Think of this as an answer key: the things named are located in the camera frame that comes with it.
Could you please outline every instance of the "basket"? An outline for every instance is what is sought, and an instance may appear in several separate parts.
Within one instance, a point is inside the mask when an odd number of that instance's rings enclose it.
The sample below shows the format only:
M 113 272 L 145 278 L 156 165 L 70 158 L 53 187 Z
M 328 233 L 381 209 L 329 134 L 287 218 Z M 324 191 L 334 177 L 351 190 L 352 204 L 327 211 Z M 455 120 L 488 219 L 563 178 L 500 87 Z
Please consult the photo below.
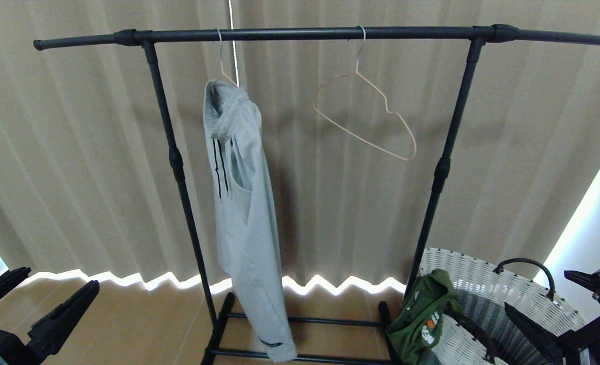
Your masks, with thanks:
M 503 270 L 504 265 L 515 262 L 542 268 L 550 282 L 550 289 Z M 499 358 L 507 363 L 540 365 L 546 360 L 507 317 L 504 303 L 513 305 L 557 336 L 568 330 L 578 330 L 585 324 L 578 312 L 556 295 L 552 275 L 536 261 L 510 259 L 495 266 L 463 253 L 427 248 L 420 263 L 420 273 L 427 275 L 436 268 L 448 271 L 465 316 L 493 338 Z M 455 324 L 446 326 L 439 344 L 432 351 L 445 364 L 487 363 L 483 356 L 469 355 L 475 350 L 465 351 L 467 347 L 478 347 L 477 344 L 469 344 L 472 340 L 467 337 L 470 336 L 464 328 L 460 330 Z

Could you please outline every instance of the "floor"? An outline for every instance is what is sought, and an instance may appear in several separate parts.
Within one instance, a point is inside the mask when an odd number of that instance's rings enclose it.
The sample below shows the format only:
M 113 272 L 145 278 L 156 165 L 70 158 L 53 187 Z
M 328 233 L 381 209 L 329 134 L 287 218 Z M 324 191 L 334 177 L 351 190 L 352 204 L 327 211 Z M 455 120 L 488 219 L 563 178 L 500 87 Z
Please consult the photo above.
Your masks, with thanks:
M 27 343 L 27 331 L 43 315 L 63 303 L 85 282 L 82 279 L 39 279 L 14 289 L 0 301 L 0 329 Z M 368 294 L 355 286 L 339 296 L 321 287 L 300 296 L 285 289 L 289 316 L 379 320 L 377 305 L 385 300 L 397 316 L 401 294 L 394 289 Z M 219 311 L 226 293 L 214 296 Z M 240 312 L 238 301 L 233 311 Z M 291 324 L 299 353 L 362 358 L 388 358 L 381 330 L 312 323 Z M 82 363 L 200 363 L 212 326 L 200 285 L 178 289 L 170 281 L 147 291 L 141 283 L 100 284 L 96 300 L 76 326 L 61 351 L 46 364 Z M 222 347 L 260 350 L 244 319 L 230 319 Z M 216 364 L 261 363 L 263 360 L 217 356 Z

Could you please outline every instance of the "beige curtain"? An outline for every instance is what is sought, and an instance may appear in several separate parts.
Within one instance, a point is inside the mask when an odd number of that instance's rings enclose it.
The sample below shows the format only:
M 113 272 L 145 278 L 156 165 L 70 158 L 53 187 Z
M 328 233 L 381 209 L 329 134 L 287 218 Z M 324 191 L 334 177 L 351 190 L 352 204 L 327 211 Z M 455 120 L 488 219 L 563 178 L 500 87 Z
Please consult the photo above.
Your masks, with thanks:
M 233 1 L 235 28 L 491 25 L 600 34 L 600 2 Z M 80 268 L 145 280 L 198 272 L 144 53 L 91 46 L 38 52 L 33 39 L 123 28 L 228 28 L 226 2 L 0 2 L 0 253 L 8 266 Z M 404 281 L 469 42 L 370 40 L 360 71 L 416 134 L 402 162 L 312 108 L 353 70 L 361 41 L 237 42 L 258 104 L 285 272 Z M 214 249 L 203 85 L 218 45 L 158 44 L 210 279 Z M 233 60 L 230 43 L 224 62 Z M 333 119 L 408 155 L 397 120 L 360 81 L 321 94 Z M 482 51 L 429 246 L 492 262 L 543 260 L 600 166 L 600 48 L 510 42 Z

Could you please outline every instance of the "green cloth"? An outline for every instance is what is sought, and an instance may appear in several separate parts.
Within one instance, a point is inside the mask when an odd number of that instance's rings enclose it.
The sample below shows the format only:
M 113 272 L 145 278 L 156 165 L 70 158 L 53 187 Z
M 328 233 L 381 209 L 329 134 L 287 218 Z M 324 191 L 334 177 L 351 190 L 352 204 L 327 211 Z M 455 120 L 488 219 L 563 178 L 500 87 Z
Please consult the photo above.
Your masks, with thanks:
M 442 312 L 449 306 L 462 312 L 448 272 L 442 269 L 419 277 L 402 303 L 399 317 L 386 333 L 404 363 L 417 364 L 424 349 L 434 347 L 442 334 Z

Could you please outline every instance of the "hanging pants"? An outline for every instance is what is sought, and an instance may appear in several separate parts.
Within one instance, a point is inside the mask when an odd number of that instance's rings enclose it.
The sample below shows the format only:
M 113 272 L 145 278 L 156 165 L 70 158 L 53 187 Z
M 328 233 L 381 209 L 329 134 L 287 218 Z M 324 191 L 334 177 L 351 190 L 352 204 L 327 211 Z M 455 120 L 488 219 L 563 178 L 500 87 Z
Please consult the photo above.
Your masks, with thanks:
M 243 88 L 205 86 L 203 127 L 214 183 L 219 264 L 267 355 L 296 358 L 280 266 L 275 206 L 261 146 L 261 115 Z

